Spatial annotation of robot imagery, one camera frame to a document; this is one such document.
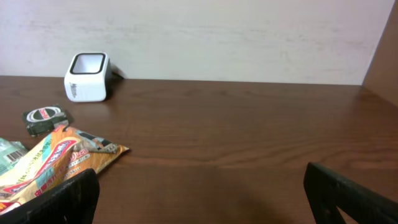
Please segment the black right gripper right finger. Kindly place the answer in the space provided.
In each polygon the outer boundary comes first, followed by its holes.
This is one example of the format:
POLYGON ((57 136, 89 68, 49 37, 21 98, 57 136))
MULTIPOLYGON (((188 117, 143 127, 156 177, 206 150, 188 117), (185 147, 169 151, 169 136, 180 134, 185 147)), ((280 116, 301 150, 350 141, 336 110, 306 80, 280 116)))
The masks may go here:
POLYGON ((317 224, 345 224, 341 211, 358 223, 397 224, 396 202, 320 164, 307 164, 303 186, 317 224))

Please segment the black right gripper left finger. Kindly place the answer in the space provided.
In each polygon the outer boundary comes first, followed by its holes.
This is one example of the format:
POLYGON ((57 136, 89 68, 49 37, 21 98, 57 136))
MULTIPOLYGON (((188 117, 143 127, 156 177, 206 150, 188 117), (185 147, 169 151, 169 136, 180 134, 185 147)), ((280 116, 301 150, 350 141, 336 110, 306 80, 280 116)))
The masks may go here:
POLYGON ((93 169, 86 169, 5 214, 1 224, 93 222, 100 185, 93 169))

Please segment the yellow snack bag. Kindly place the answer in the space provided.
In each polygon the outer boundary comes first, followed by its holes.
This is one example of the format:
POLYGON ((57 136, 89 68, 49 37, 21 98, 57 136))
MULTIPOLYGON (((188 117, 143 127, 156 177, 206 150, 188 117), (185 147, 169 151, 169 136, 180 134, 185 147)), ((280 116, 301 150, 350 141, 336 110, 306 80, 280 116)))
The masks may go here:
POLYGON ((1 214, 86 169, 97 174, 129 148, 70 126, 59 126, 1 175, 1 214))

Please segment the teal wipes packet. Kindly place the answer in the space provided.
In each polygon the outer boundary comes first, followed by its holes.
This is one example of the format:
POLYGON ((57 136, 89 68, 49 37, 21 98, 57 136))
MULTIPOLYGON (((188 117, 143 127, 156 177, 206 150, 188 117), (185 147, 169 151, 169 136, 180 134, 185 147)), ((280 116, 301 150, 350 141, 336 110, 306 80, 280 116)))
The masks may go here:
POLYGON ((28 150, 19 141, 0 139, 0 175, 11 170, 28 153, 28 150))

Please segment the dark green round-logo packet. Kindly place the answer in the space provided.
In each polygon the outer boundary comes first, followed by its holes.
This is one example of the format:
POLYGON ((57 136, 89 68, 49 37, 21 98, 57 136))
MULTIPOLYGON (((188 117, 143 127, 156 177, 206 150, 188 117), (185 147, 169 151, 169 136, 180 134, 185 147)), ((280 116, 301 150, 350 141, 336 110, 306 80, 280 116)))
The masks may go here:
POLYGON ((51 132, 60 125, 69 125, 66 111, 58 104, 23 112, 22 119, 32 137, 51 132))

